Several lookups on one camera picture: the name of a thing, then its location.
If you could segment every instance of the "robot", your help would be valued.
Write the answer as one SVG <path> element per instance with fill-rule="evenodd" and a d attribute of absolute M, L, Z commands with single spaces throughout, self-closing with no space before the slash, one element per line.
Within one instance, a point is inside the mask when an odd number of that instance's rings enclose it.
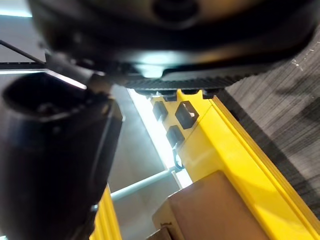
<path fill-rule="evenodd" d="M 211 98 L 301 51 L 320 1 L 29 5 L 48 71 L 15 80 L 1 95 L 0 227 L 10 240 L 86 240 L 93 232 L 123 120 L 112 85 Z"/>

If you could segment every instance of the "yellow metal beam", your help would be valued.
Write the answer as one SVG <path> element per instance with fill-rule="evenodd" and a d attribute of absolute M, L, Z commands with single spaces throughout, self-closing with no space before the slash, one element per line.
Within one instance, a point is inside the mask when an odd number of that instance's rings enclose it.
<path fill-rule="evenodd" d="M 199 113 L 187 130 L 175 118 L 181 101 L 190 101 Z M 201 92 L 179 91 L 177 102 L 164 104 L 165 128 L 178 125 L 185 137 L 178 153 L 192 181 L 223 171 L 270 239 L 320 239 L 319 220 L 217 97 L 203 100 Z"/>
<path fill-rule="evenodd" d="M 117 216 L 107 187 L 95 217 L 95 230 L 90 240 L 122 240 Z"/>

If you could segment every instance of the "metal pipe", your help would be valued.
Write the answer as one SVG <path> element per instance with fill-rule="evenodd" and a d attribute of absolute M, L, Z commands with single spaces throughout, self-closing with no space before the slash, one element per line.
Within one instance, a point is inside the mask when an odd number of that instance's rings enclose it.
<path fill-rule="evenodd" d="M 156 183 L 158 182 L 159 180 L 169 176 L 172 174 L 172 171 L 174 171 L 175 168 L 169 168 L 168 170 L 165 170 L 165 171 L 162 171 L 162 172 L 159 172 L 153 176 L 150 176 L 146 179 L 143 179 L 141 181 L 138 181 L 130 186 L 126 186 L 118 191 L 115 191 L 115 192 L 112 192 L 111 193 L 111 198 L 113 201 L 117 201 L 125 196 L 128 196 L 130 194 L 133 194 L 135 193 L 136 191 L 146 187 L 146 186 L 149 186 L 153 183 Z"/>
<path fill-rule="evenodd" d="M 32 61 L 35 61 L 37 64 L 40 64 L 40 65 L 45 65 L 45 62 L 41 61 L 40 59 L 30 55 L 29 53 L 26 53 L 25 51 L 22 51 L 20 50 L 19 48 L 15 47 L 15 46 L 12 46 L 11 44 L 3 41 L 3 40 L 0 40 L 0 45 L 3 45 L 5 46 L 6 48 L 28 58 L 28 59 L 31 59 Z"/>

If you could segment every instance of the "bright light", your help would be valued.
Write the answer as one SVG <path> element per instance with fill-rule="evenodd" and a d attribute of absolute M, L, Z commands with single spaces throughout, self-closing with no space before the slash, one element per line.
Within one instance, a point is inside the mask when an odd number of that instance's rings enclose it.
<path fill-rule="evenodd" d="M 0 75 L 8 75 L 8 74 L 35 74 L 41 73 L 44 71 L 35 71 L 35 70 L 21 70 L 21 71 L 0 71 Z"/>
<path fill-rule="evenodd" d="M 175 173 L 176 177 L 178 178 L 181 187 L 184 189 L 192 184 L 192 180 L 187 172 L 187 170 L 183 169 L 182 171 Z"/>
<path fill-rule="evenodd" d="M 80 83 L 80 82 L 78 82 L 76 80 L 73 80 L 73 79 L 71 79 L 71 78 L 69 78 L 67 76 L 63 76 L 63 75 L 61 75 L 59 73 L 56 73 L 54 71 L 51 71 L 51 70 L 46 71 L 46 73 L 51 75 L 51 76 L 53 76 L 53 77 L 55 77 L 55 78 L 57 78 L 57 79 L 60 79 L 60 80 L 62 80 L 64 82 L 66 82 L 68 84 L 71 84 L 71 85 L 73 85 L 75 87 L 78 87 L 78 88 L 81 88 L 81 89 L 84 89 L 84 90 L 87 89 L 86 85 L 84 85 L 84 84 L 82 84 L 82 83 Z"/>
<path fill-rule="evenodd" d="M 138 70 L 140 70 L 142 76 L 145 78 L 161 78 L 162 74 L 164 73 L 163 66 L 156 66 L 156 65 L 142 65 L 138 64 L 135 66 Z"/>
<path fill-rule="evenodd" d="M 135 90 L 128 89 L 128 92 L 160 159 L 167 169 L 172 168 L 175 162 L 171 145 L 166 136 L 167 131 L 165 127 L 156 120 L 153 113 L 153 105 L 145 96 L 136 93 Z"/>
<path fill-rule="evenodd" d="M 32 14 L 26 11 L 10 11 L 0 9 L 0 15 L 3 16 L 12 16 L 12 17 L 23 17 L 23 18 L 32 18 Z"/>

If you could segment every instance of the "cardboard box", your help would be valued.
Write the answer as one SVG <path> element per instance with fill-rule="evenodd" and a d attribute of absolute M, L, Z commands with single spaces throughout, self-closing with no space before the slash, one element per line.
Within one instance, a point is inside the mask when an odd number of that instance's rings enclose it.
<path fill-rule="evenodd" d="M 172 240 L 268 240 L 227 177 L 215 172 L 169 196 L 152 216 Z"/>
<path fill-rule="evenodd" d="M 163 227 L 152 234 L 150 237 L 148 237 L 146 240 L 172 240 L 172 238 L 170 237 L 168 229 L 166 227 Z"/>

